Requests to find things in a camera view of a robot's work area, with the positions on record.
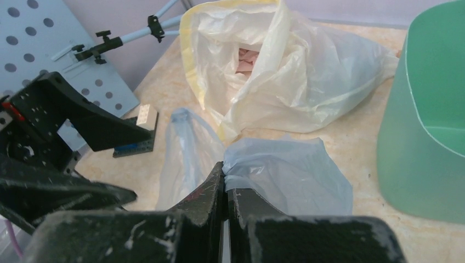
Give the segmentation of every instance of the pink cable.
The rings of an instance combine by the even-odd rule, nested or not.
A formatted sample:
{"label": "pink cable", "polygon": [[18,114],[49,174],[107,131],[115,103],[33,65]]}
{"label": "pink cable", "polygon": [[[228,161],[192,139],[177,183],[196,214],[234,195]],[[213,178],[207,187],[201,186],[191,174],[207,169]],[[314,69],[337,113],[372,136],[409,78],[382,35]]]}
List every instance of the pink cable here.
{"label": "pink cable", "polygon": [[21,248],[19,247],[18,240],[16,240],[16,236],[14,234],[14,229],[13,229],[13,224],[10,221],[5,220],[5,225],[7,226],[8,235],[10,236],[10,240],[12,242],[12,246],[14,250],[16,251],[16,254],[18,255],[20,259],[22,259],[22,251],[21,251]]}

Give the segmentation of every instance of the light blue pegboard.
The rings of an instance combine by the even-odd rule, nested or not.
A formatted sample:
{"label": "light blue pegboard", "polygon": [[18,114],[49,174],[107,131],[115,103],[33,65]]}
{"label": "light blue pegboard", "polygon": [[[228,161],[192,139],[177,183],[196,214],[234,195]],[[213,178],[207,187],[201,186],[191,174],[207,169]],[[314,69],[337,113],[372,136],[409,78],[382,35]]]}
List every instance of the light blue pegboard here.
{"label": "light blue pegboard", "polygon": [[[57,71],[89,101],[117,117],[136,107],[139,101],[110,63],[76,60],[71,48],[77,44],[95,45],[61,0],[1,0],[0,92],[11,95],[41,71]],[[58,133],[73,150],[85,145],[69,122]]]}

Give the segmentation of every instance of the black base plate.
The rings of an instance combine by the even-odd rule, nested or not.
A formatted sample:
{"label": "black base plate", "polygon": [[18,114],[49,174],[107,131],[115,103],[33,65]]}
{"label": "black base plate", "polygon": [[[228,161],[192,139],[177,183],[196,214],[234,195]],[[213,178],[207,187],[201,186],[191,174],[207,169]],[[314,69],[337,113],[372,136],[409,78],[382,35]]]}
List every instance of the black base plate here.
{"label": "black base plate", "polygon": [[[125,119],[125,121],[136,124],[137,117],[127,118]],[[157,120],[155,121],[155,127],[153,130],[150,131],[152,134],[152,137],[149,140],[138,142],[137,147],[133,149],[127,149],[127,150],[116,150],[115,149],[113,152],[113,158],[138,155],[140,153],[145,153],[145,152],[152,152],[154,150],[155,133],[157,131],[157,124],[158,124],[158,112],[157,112]]]}

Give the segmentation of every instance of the black clamp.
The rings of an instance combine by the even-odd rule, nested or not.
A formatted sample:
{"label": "black clamp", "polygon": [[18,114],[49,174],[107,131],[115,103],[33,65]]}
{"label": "black clamp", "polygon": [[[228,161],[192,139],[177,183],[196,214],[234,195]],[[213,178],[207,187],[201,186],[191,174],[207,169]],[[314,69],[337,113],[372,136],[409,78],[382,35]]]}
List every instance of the black clamp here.
{"label": "black clamp", "polygon": [[106,60],[102,59],[101,55],[104,52],[107,52],[111,49],[119,48],[123,45],[123,42],[119,37],[115,38],[109,38],[108,36],[111,34],[110,30],[106,31],[100,31],[95,33],[97,37],[102,37],[103,38],[103,43],[98,44],[92,48],[89,48],[88,50],[84,50],[84,45],[76,45],[72,47],[71,50],[76,51],[77,53],[75,54],[75,57],[78,61],[82,61],[85,59],[90,58],[93,56],[95,58],[95,63],[101,65],[105,64]]}
{"label": "black clamp", "polygon": [[147,24],[150,28],[150,34],[158,39],[158,42],[161,42],[161,39],[165,37],[165,32],[161,28],[158,17],[151,15],[147,18]]}

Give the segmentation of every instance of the red part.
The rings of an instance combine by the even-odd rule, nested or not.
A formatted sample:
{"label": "red part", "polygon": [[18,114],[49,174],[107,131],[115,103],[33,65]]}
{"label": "red part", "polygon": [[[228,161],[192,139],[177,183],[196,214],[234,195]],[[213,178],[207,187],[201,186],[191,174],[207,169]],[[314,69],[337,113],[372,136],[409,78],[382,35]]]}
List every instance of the red part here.
{"label": "red part", "polygon": [[2,103],[2,106],[3,108],[6,109],[10,109],[14,115],[14,117],[16,117],[16,119],[18,119],[20,122],[23,122],[25,121],[26,119],[19,113],[19,111],[12,105],[11,102],[3,102]]}

